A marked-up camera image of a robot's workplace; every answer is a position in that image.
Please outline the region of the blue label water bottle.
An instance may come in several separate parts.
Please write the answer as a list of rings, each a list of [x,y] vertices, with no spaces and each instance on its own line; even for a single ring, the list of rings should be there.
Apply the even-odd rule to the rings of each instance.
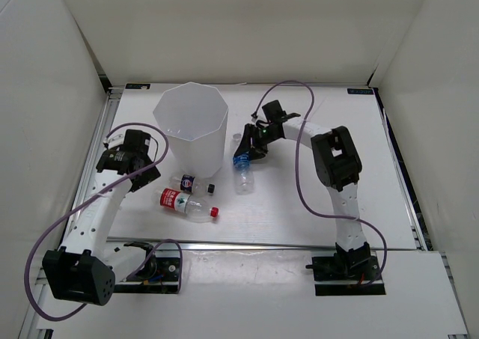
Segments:
[[[251,194],[254,191],[254,174],[248,154],[236,156],[236,151],[242,140],[240,133],[235,133],[231,139],[231,155],[234,171],[234,188],[238,195]]]

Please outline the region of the bottle with dark blue label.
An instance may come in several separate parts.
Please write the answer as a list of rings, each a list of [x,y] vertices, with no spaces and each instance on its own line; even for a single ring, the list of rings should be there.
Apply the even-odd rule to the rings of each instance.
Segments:
[[[208,180],[183,173],[171,175],[169,186],[199,197],[213,195],[216,189],[216,186]]]

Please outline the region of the bottle with red label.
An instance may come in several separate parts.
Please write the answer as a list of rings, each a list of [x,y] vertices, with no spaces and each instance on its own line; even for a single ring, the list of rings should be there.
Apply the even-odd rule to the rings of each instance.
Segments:
[[[187,192],[164,188],[159,191],[158,205],[179,213],[190,222],[214,222],[219,217],[219,208],[203,198]]]

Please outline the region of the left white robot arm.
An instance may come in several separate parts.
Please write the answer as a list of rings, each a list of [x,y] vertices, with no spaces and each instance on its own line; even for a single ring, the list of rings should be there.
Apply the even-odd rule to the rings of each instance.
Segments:
[[[135,246],[110,249],[109,232],[121,202],[159,177],[148,156],[150,142],[121,144],[105,150],[91,187],[91,204],[84,208],[56,251],[45,253],[42,266],[55,299],[105,305],[115,287],[131,273],[149,279],[155,258]]]

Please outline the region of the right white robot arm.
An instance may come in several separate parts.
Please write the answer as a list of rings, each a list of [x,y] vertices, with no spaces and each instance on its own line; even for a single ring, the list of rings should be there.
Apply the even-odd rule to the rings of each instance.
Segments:
[[[246,124],[233,154],[233,164],[244,168],[268,153],[267,145],[279,139],[295,140],[296,146],[313,154],[319,181],[328,190],[333,213],[325,215],[336,223],[335,261],[340,276],[352,279],[370,259],[370,246],[360,222],[357,189],[361,160],[349,130],[344,126],[324,129],[299,117],[258,120]]]

